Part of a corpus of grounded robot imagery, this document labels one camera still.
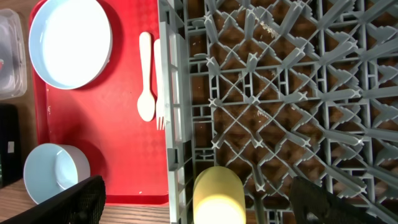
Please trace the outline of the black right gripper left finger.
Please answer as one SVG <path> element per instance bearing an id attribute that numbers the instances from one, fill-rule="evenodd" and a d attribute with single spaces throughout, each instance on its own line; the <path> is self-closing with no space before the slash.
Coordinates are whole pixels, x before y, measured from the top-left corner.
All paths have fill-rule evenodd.
<path id="1" fill-rule="evenodd" d="M 33 208 L 4 221 L 8 224 L 98 224 L 106 201 L 105 182 L 89 177 Z"/>

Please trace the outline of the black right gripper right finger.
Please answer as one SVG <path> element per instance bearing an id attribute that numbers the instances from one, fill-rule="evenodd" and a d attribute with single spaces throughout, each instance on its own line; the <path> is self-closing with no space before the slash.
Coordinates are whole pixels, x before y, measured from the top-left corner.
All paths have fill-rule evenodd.
<path id="1" fill-rule="evenodd" d="M 298 224 L 377 224 L 383 221 L 344 202 L 313 182 L 296 176 L 289 201 Z"/>

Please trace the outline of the yellow plastic cup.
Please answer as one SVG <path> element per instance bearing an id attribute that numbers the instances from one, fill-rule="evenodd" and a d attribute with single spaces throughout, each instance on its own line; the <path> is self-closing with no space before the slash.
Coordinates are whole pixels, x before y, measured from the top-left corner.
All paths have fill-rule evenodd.
<path id="1" fill-rule="evenodd" d="M 193 188 L 194 224 L 245 224 L 241 179 L 230 169 L 214 166 L 201 172 Z"/>

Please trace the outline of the black waste tray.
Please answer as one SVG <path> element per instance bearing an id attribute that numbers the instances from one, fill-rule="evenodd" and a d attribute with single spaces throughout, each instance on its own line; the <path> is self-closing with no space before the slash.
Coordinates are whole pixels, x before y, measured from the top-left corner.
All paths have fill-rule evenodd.
<path id="1" fill-rule="evenodd" d="M 1 188 L 22 178 L 21 137 L 17 108 L 1 103 Z"/>

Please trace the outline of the grey dishwasher rack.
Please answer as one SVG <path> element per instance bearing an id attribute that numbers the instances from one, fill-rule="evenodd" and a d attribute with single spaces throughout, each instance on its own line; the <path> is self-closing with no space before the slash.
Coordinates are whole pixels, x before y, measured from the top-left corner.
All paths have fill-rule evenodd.
<path id="1" fill-rule="evenodd" d="M 234 171 L 248 220 L 293 223 L 296 176 L 397 222 L 397 1 L 158 1 L 171 223 Z"/>

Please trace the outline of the light blue bowl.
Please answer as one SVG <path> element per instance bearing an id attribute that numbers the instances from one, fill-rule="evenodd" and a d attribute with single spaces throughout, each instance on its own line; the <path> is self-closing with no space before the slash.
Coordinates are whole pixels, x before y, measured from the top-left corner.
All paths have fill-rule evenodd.
<path id="1" fill-rule="evenodd" d="M 26 190 L 36 204 L 78 184 L 90 174 L 90 164 L 81 150 L 52 143 L 34 148 L 23 170 Z"/>

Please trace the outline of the red plastic tray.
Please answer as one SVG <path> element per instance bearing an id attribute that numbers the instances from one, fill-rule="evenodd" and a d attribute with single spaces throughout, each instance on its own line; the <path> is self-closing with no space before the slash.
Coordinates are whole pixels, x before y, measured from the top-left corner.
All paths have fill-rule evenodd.
<path id="1" fill-rule="evenodd" d="M 39 144 L 66 144 L 101 175 L 106 202 L 162 206 L 169 202 L 165 133 L 137 112 L 142 91 L 139 34 L 159 37 L 156 0 L 102 1 L 113 49 L 103 72 L 76 90 L 59 90 L 32 76 Z"/>

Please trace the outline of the cream plastic spoon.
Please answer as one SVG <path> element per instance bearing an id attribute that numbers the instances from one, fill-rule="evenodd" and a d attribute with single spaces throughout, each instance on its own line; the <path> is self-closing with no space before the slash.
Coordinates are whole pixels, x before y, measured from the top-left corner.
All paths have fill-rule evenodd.
<path id="1" fill-rule="evenodd" d="M 142 93 L 137 100 L 137 110 L 143 121 L 152 121 L 155 114 L 155 99 L 150 88 L 152 37 L 148 32 L 139 36 L 139 53 L 142 68 Z"/>

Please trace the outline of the pink plastic fork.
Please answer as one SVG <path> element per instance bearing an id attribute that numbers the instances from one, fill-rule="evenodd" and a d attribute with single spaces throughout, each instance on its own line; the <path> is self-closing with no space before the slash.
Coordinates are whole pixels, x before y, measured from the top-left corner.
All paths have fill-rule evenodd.
<path id="1" fill-rule="evenodd" d="M 154 42 L 154 60 L 155 60 L 155 72 L 156 72 L 156 81 L 157 81 L 157 101 L 155 104 L 156 125 L 157 125 L 157 130 L 164 130 L 165 128 L 164 83 L 163 83 L 160 39 L 157 39 Z"/>

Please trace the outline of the clear plastic bin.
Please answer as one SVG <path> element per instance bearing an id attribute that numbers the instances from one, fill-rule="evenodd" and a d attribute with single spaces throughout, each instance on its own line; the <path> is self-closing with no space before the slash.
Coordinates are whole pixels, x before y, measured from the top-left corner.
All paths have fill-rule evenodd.
<path id="1" fill-rule="evenodd" d="M 27 68 L 21 20 L 15 11 L 1 9 L 1 100 L 27 90 Z"/>

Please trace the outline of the light blue plate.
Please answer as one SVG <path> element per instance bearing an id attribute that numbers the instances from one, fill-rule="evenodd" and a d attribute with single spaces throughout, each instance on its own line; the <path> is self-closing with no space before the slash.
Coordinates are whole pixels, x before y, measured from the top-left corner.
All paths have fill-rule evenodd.
<path id="1" fill-rule="evenodd" d="M 33 18 L 28 45 L 38 76 L 52 87 L 72 90 L 104 70 L 113 33 L 97 0 L 49 0 Z"/>

